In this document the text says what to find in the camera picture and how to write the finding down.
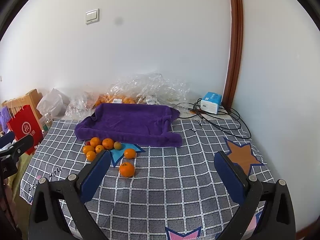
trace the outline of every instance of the logo on red bag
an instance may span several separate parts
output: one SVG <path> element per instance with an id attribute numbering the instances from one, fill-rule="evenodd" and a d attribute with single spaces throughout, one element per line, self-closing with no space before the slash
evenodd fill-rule
<path id="1" fill-rule="evenodd" d="M 22 132 L 27 135 L 31 132 L 31 125 L 28 122 L 24 122 L 21 129 Z"/>

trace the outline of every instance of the white plastic bag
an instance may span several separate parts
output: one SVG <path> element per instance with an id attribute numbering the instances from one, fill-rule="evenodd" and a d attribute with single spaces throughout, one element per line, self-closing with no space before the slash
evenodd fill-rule
<path id="1" fill-rule="evenodd" d="M 54 88 L 40 100 L 37 109 L 43 116 L 49 113 L 52 118 L 62 118 L 69 103 L 69 98 Z"/>

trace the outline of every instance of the purple towel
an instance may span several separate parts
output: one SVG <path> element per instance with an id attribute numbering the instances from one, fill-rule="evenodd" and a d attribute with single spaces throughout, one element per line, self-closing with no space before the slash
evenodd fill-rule
<path id="1" fill-rule="evenodd" d="M 170 132 L 171 122 L 179 115 L 178 110 L 168 106 L 101 104 L 92 116 L 76 126 L 75 134 L 79 140 L 99 137 L 155 147 L 179 147 L 181 135 Z"/>

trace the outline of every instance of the tissue box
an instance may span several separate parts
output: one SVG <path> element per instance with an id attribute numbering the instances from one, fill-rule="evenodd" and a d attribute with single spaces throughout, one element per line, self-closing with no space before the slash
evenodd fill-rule
<path id="1" fill-rule="evenodd" d="M 221 104 L 221 99 L 222 99 L 222 95 L 219 95 L 213 92 L 208 92 L 201 99 L 201 103 L 200 103 L 201 109 L 212 114 L 217 114 Z"/>

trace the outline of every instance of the white wall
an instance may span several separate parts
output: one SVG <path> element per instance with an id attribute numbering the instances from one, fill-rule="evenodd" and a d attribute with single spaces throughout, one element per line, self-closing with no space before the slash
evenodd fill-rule
<path id="1" fill-rule="evenodd" d="M 29 0 L 0 43 L 0 99 L 151 71 L 222 93 L 230 29 L 230 0 Z"/>
<path id="2" fill-rule="evenodd" d="M 287 181 L 297 230 L 320 215 L 319 51 L 320 32 L 297 0 L 244 0 L 233 106 Z"/>

